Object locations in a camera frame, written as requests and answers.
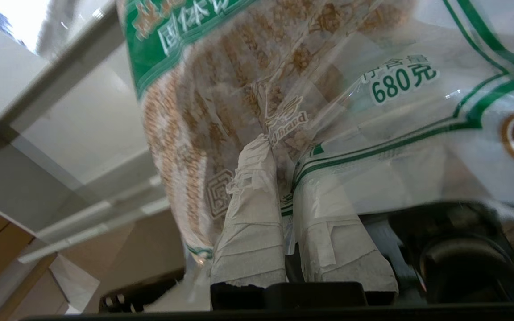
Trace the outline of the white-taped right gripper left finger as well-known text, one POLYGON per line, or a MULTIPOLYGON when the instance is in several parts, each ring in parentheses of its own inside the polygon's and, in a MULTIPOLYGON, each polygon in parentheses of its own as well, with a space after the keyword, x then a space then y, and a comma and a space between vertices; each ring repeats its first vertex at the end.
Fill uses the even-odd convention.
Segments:
POLYGON ((261 134, 241 151, 231 201, 214 248, 212 284, 266 288, 286 281, 277 165, 269 137, 261 134))

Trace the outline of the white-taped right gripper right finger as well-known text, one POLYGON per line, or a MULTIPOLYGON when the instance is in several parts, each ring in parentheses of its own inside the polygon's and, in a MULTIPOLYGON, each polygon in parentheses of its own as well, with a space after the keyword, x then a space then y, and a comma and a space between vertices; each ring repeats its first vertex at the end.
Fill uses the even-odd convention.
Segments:
POLYGON ((335 175, 300 183, 292 215, 306 282, 358 282, 365 291, 398 293, 391 264, 335 175))

